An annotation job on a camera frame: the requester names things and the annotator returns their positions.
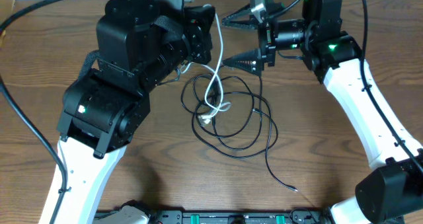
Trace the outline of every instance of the wooden table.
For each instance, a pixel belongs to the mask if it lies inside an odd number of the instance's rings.
[[[196,0],[215,5],[220,18],[249,0]],[[292,0],[281,0],[289,3]],[[97,49],[95,26],[107,0],[69,0],[45,7],[16,21],[1,49],[1,74],[11,94],[51,143],[59,133],[57,122],[65,89],[77,78],[86,54]],[[33,1],[18,1],[21,9]],[[368,0],[367,60],[379,88],[407,130],[423,141],[423,2],[422,0]],[[284,18],[299,18],[301,6]],[[362,43],[360,0],[344,0],[343,29]],[[212,28],[214,66],[219,53],[216,26]],[[225,57],[257,47],[254,32],[223,29]],[[180,82],[151,93],[151,113],[138,129],[104,191],[100,209],[112,209],[128,200],[142,200],[152,208],[186,210],[281,210],[325,207],[354,195],[355,185],[370,173],[364,149],[344,111],[314,74],[300,61],[277,58],[263,73],[264,97],[272,106],[280,138],[270,152],[274,173],[300,192],[282,188],[269,175],[264,155],[233,160],[206,147],[191,131],[191,115],[179,102],[183,84],[205,72],[194,66]],[[258,92],[258,79],[239,75]],[[243,89],[230,81],[225,89]],[[233,102],[219,119],[219,130],[230,133],[245,121],[247,96],[228,96]],[[194,106],[191,92],[189,106]],[[36,223],[52,181],[54,162],[40,142],[0,98],[0,223]],[[231,145],[245,145],[255,135],[254,116],[246,132]],[[265,146],[266,135],[251,151]],[[215,139],[208,139],[218,144]],[[406,217],[421,223],[422,212]]]

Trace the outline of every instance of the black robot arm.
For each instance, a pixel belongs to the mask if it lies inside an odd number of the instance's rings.
[[[149,93],[182,61],[211,59],[214,7],[167,12],[155,0],[109,0],[97,24],[98,51],[65,92],[61,139],[92,147],[101,159],[131,142],[150,112]],[[98,61],[98,69],[91,65]]]

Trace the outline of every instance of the white cable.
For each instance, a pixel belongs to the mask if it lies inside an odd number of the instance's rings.
[[[213,109],[213,112],[211,113],[211,114],[204,114],[204,115],[202,115],[202,117],[204,118],[204,119],[211,119],[211,118],[213,118],[214,116],[216,116],[216,114],[218,113],[218,112],[226,112],[226,111],[228,111],[228,109],[230,109],[230,107],[231,107],[231,103],[230,102],[223,102],[223,85],[222,85],[222,82],[221,82],[221,80],[220,80],[220,77],[219,77],[219,75],[218,75],[218,73],[219,73],[219,68],[220,68],[220,65],[221,65],[221,60],[222,60],[222,57],[223,57],[223,38],[222,38],[222,32],[221,32],[221,29],[220,29],[220,21],[219,21],[219,17],[218,17],[218,15],[217,15],[217,13],[215,14],[215,18],[216,18],[216,24],[217,24],[217,31],[219,32],[219,39],[220,39],[220,55],[219,55],[219,59],[218,59],[218,61],[217,61],[217,65],[216,65],[216,69],[212,69],[211,67],[209,67],[209,66],[207,66],[207,65],[201,65],[201,66],[203,66],[203,67],[205,67],[206,69],[208,69],[208,70],[210,70],[212,73],[213,73],[213,77],[211,78],[211,80],[210,80],[210,83],[209,83],[209,85],[207,86],[207,89],[206,89],[206,92],[205,92],[205,94],[204,94],[204,101],[205,101],[205,103],[210,107],[210,108],[212,108]],[[189,69],[190,69],[190,66],[191,66],[191,64],[192,64],[193,62],[190,62],[187,66],[186,66],[186,68],[184,69],[184,71],[181,71],[180,73],[181,74],[184,74],[184,73],[186,73]],[[219,104],[218,104],[218,106],[217,107],[215,107],[215,106],[213,106],[213,105],[211,105],[210,103],[209,103],[209,101],[208,101],[208,95],[209,95],[209,92],[210,92],[210,89],[211,89],[211,87],[212,87],[212,85],[213,85],[213,82],[215,81],[215,80],[217,80],[217,83],[218,83],[218,85],[219,85],[219,89],[220,89],[220,94],[221,94],[221,96],[220,96],[220,101],[219,101]]]
[[[223,103],[223,87],[221,87],[221,96],[220,96],[219,105],[217,107],[214,107],[213,105],[211,105],[207,100],[207,97],[208,97],[209,92],[210,92],[210,88],[212,87],[213,82],[215,81],[217,74],[219,73],[219,68],[220,68],[220,64],[221,64],[221,61],[222,61],[222,57],[223,57],[223,38],[222,38],[222,31],[220,30],[220,21],[219,21],[219,17],[217,16],[217,13],[215,14],[215,17],[216,17],[217,31],[219,32],[219,39],[220,39],[220,55],[219,55],[219,59],[217,61],[217,65],[216,65],[216,69],[214,71],[213,77],[211,78],[210,83],[207,86],[206,93],[204,94],[204,101],[206,102],[206,104],[210,108],[213,108],[215,110],[210,115],[211,118],[216,116],[216,114],[220,111],[220,108],[222,107],[222,103]]]

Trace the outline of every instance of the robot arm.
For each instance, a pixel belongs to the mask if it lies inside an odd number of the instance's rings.
[[[399,122],[383,98],[365,63],[365,74],[377,103],[414,156],[422,160],[418,150],[421,144]],[[423,208],[419,188],[410,183],[419,182],[419,173],[404,150],[395,146],[395,138],[377,113],[367,93],[363,91],[360,61],[353,59],[330,68],[324,85],[337,99],[364,146],[369,166],[374,172],[356,187],[356,196],[331,207],[335,223],[378,223],[392,217]]]
[[[353,37],[341,31],[342,0],[303,0],[302,19],[276,20],[275,15],[284,14],[293,5],[284,8],[273,0],[250,0],[249,5],[223,19],[225,26],[257,30],[259,39],[259,48],[223,63],[261,76],[265,63],[275,66],[277,51],[300,48],[304,64],[341,104],[363,143],[373,172],[356,186],[356,197],[331,208],[333,222],[381,223],[422,209],[422,173],[403,147],[396,144],[363,88],[359,60],[362,50]],[[250,15],[250,20],[235,20],[245,15]],[[367,62],[364,70],[376,102],[413,159],[422,164],[421,144],[404,129],[383,98]]]
[[[421,144],[415,140],[399,122],[391,107],[377,88],[369,70],[369,64],[365,62],[365,74],[368,83],[372,85],[371,91],[377,103],[399,135],[406,141],[406,146],[418,156]],[[386,165],[386,160],[394,158],[396,161],[408,159],[408,155],[399,146],[395,146],[395,139],[388,130],[385,122],[377,113],[367,93],[363,91],[363,83],[360,75],[360,61],[353,59],[339,64],[339,68],[330,68],[323,81],[327,90],[337,99],[363,146],[369,166],[372,170]]]
[[[214,7],[178,2],[180,7],[167,0],[106,4],[96,28],[99,51],[87,56],[63,96],[58,153],[68,191],[55,223],[93,222],[110,174],[150,111],[149,93],[182,61],[210,61]],[[91,68],[95,61],[99,69]],[[40,223],[50,221],[60,186],[56,167]]]

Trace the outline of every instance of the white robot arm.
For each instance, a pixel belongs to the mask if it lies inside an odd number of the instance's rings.
[[[56,223],[92,223],[98,204],[112,171],[123,157],[126,146],[105,154],[103,159],[93,157],[94,149],[73,138],[59,140],[58,153],[67,170],[67,188],[60,205]],[[58,201],[61,174],[56,166],[52,186],[39,223],[49,223]]]
[[[385,122],[377,113],[367,93],[363,91],[363,83],[360,75],[360,61],[353,59],[340,63],[338,69],[329,69],[325,77],[325,87],[340,103],[355,131],[364,146],[369,167],[375,170],[386,165],[386,160],[394,158],[396,161],[407,160],[409,156],[404,150],[395,146],[395,138],[388,130]],[[405,140],[405,145],[414,156],[418,155],[421,144],[415,140],[399,122],[391,107],[377,88],[369,70],[369,64],[365,62],[365,76],[371,91],[400,137]],[[333,219],[336,223],[368,224],[370,221],[361,211],[356,197],[335,204],[331,208]]]

